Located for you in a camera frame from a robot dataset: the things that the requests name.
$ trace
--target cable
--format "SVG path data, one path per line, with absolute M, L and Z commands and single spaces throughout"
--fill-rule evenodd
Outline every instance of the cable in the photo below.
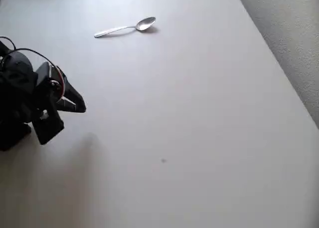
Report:
M 6 36 L 0 36 L 0 38 L 4 38 L 4 39 L 10 41 L 11 44 L 13 45 L 13 49 L 16 50 L 16 46 L 15 46 L 14 42 L 12 42 L 12 40 L 11 40 L 10 38 L 8 38 L 8 37 L 6 37 Z
M 64 83 L 64 79 L 63 79 L 62 73 L 61 73 L 60 69 L 59 69 L 56 65 L 54 65 L 53 62 L 51 62 L 47 57 L 45 57 L 45 56 L 42 55 L 41 53 L 39 53 L 39 52 L 37 52 L 37 51 L 35 51 L 35 50 L 32 50 L 32 49 L 30 49 L 30 48 L 24 48 L 24 47 L 23 47 L 23 48 L 17 48 L 17 49 L 15 49 L 15 50 L 10 51 L 9 53 L 7 53 L 7 54 L 3 57 L 3 59 L 2 59 L 2 61 L 1 61 L 1 63 L 0 63 L 0 68 L 3 67 L 3 64 L 4 64 L 5 60 L 8 58 L 8 56 L 9 56 L 11 53 L 16 52 L 16 51 L 22 51 L 22 50 L 23 50 L 23 51 L 34 52 L 35 54 L 37 54 L 37 55 L 43 57 L 44 59 L 46 59 L 46 60 L 47 60 L 49 63 L 51 63 L 51 65 L 55 68 L 55 70 L 57 71 L 57 73 L 58 73 L 58 75 L 59 75 L 59 77 L 60 77 L 60 79 L 61 79 L 62 93 L 61 93 L 61 97 L 60 97 L 59 100 L 58 100 L 58 101 L 60 101 L 60 100 L 63 98 L 64 93 L 65 93 L 65 83 Z

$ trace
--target spoon handle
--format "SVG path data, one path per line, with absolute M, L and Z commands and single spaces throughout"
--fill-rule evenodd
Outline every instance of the spoon handle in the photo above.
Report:
M 104 30 L 104 31 L 101 31 L 101 32 L 97 32 L 96 34 L 94 34 L 94 37 L 101 37 L 103 35 L 106 35 L 106 34 L 109 34 L 109 33 L 124 29 L 124 28 L 135 28 L 135 26 L 115 27 L 115 28 L 112 28 L 112 29 L 109 29 L 109 30 Z

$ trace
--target spoon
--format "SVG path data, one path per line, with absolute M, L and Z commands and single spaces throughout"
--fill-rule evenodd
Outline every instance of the spoon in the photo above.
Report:
M 135 28 L 138 31 L 144 31 L 146 29 L 148 29 L 153 23 L 155 23 L 156 18 L 155 17 L 147 17 L 144 18 L 143 20 L 139 21 L 135 26 L 123 26 L 123 27 L 116 27 L 116 28 L 112 28 L 109 30 L 104 30 L 101 32 L 97 32 L 96 34 L 94 34 L 94 37 L 101 37 L 103 35 L 124 29 L 124 28 Z

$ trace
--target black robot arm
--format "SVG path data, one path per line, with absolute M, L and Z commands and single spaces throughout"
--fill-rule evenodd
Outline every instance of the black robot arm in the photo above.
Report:
M 34 72 L 25 55 L 2 42 L 0 64 L 0 150 L 8 150 L 29 134 L 30 122 L 40 144 L 46 144 L 64 128 L 58 110 L 86 111 L 82 96 L 60 68 L 45 62 Z

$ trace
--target white table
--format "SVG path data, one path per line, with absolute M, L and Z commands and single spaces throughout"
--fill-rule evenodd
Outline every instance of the white table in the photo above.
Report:
M 152 15 L 156 32 L 93 38 Z M 0 154 L 1 228 L 314 222 L 318 130 L 239 0 L 1 0 L 0 18 L 88 108 Z

